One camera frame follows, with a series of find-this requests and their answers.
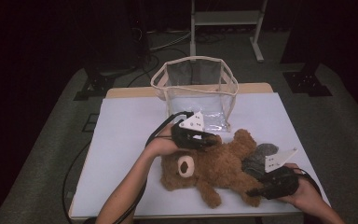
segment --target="teddy bear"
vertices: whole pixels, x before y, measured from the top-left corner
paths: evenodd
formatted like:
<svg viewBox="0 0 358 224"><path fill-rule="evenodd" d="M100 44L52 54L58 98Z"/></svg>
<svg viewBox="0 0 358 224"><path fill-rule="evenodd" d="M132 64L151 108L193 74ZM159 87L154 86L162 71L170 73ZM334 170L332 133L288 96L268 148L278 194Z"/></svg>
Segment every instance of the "teddy bear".
<svg viewBox="0 0 358 224"><path fill-rule="evenodd" d="M214 188L234 190L245 203L257 207L261 198L250 197L246 192L263 186L242 170L241 163L255 152L255 140L244 129L237 130L229 143L223 143L219 135L215 138L216 144L203 150L179 150L162 156L161 184L167 190L195 186L211 208L222 202Z"/></svg>

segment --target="person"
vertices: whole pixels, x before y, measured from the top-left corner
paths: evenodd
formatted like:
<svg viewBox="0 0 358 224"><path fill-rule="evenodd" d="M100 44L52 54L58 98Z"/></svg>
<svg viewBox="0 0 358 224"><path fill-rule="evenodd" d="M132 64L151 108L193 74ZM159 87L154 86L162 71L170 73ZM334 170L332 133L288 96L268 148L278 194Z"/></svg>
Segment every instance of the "person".
<svg viewBox="0 0 358 224"><path fill-rule="evenodd" d="M171 127L171 124L167 125L158 135L170 136ZM177 150L181 149L171 139L166 137L154 138L106 200L95 223L112 224L121 217L137 198L147 179L153 160L158 156L170 155ZM286 165L290 168L298 168L293 163ZM312 184L304 178L299 178L299 187L295 194L282 197L279 200L290 203L304 213L319 218L323 224L344 223L337 212L323 200ZM133 213L134 210L121 223L132 223Z"/></svg>

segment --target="gray cloth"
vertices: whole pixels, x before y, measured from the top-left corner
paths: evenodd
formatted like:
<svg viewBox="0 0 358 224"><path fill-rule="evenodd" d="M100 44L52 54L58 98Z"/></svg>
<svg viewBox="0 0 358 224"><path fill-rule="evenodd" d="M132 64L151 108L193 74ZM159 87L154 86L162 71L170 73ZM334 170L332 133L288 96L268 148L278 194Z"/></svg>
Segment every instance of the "gray cloth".
<svg viewBox="0 0 358 224"><path fill-rule="evenodd" d="M258 145L255 149L255 153L242 161L242 170L256 179L260 178L265 173L264 166L266 156L276 154L278 149L278 147L270 143Z"/></svg>

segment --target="teddy bear's muzzle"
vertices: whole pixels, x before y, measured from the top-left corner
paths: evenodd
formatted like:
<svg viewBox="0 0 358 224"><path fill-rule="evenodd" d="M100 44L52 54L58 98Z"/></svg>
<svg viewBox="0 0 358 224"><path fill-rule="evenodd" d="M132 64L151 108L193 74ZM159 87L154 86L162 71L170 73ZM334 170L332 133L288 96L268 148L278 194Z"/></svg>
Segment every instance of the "teddy bear's muzzle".
<svg viewBox="0 0 358 224"><path fill-rule="evenodd" d="M181 177L187 178L194 174L194 160L190 156L183 156L178 160L178 172Z"/></svg>

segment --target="transparent basket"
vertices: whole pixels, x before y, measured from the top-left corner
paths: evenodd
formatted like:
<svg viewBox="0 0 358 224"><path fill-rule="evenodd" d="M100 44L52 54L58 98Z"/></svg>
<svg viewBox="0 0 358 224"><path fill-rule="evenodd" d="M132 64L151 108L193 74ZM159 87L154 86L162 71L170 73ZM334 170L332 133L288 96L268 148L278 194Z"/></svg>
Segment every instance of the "transparent basket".
<svg viewBox="0 0 358 224"><path fill-rule="evenodd" d="M228 117L235 105L238 81L223 60L191 56L166 62L150 84L158 98L166 101L168 115L201 112L205 132L230 132Z"/></svg>

